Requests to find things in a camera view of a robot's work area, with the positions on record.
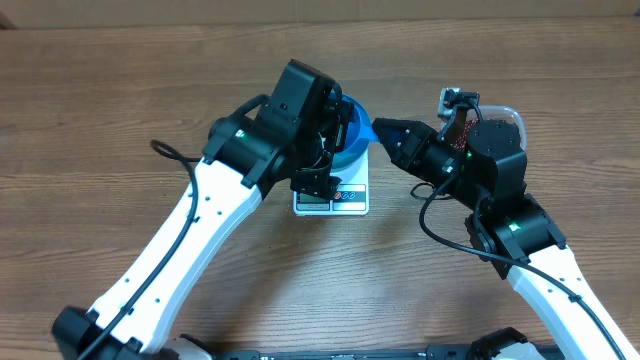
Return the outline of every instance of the white scale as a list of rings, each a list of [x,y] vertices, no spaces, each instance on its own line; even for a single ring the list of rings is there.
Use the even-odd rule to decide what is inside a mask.
[[[366,215],[369,212],[369,151],[365,151],[346,169],[332,171],[331,176],[342,179],[333,200],[294,192],[295,213],[300,216]]]

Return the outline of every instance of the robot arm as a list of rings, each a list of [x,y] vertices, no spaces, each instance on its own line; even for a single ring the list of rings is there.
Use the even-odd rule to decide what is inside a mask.
[[[164,346],[180,307],[224,240],[276,182],[291,179],[294,191],[333,197],[340,183],[330,175],[333,155],[348,126],[342,103],[333,79],[291,60],[270,97],[257,96],[218,120],[194,169],[198,191],[193,183],[187,188],[131,268],[86,314],[67,308],[56,319],[52,332],[64,358],[207,359],[192,342]],[[257,107],[255,120],[248,118]],[[193,222],[171,252],[190,219],[194,195]]]
[[[621,358],[618,352],[627,359],[640,359],[587,285],[562,232],[525,194],[527,157],[519,145],[518,127],[480,115],[477,123],[466,121],[468,110],[479,114],[478,101],[477,93],[444,89],[439,107],[439,116],[446,121],[442,131],[420,121],[392,119],[376,119],[373,130],[394,165],[441,191],[432,196],[447,193],[474,209],[465,220],[473,249],[458,249],[491,261],[500,277],[508,279],[536,311],[567,358]],[[556,284],[520,264],[542,270]],[[576,296],[568,296],[563,286]]]

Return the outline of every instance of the wood grain surface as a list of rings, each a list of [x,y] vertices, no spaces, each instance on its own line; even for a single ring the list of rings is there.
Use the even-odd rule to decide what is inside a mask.
[[[187,185],[150,139],[197,155],[212,122],[271,93],[290,58],[374,117],[439,126],[445,86],[521,112],[528,190],[640,348],[637,18],[238,25],[0,32],[0,358],[59,359],[50,327],[130,266]],[[477,257],[418,226],[417,179],[370,149],[366,217],[299,218],[278,184],[227,240],[174,333],[261,351],[421,347],[514,326],[533,310]],[[470,211],[438,202],[468,243]]]

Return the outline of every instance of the wall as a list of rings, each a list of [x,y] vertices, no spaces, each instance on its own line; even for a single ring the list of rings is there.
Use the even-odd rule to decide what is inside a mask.
[[[5,26],[18,29],[626,16],[639,8],[640,0],[0,0]]]

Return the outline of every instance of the wooden table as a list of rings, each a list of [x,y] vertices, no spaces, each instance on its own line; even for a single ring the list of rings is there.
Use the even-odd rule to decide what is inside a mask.
[[[0,358],[58,359],[49,335],[129,267],[187,185],[149,140],[198,155],[211,123],[296,58],[374,117],[438,126],[446,86],[526,119],[528,189],[640,347],[637,18],[0,31]],[[298,218],[287,183],[227,240],[175,334],[263,351],[421,347],[514,326],[550,336],[477,257],[418,227],[417,179],[370,150],[366,217]],[[470,211],[428,222],[468,243]]]

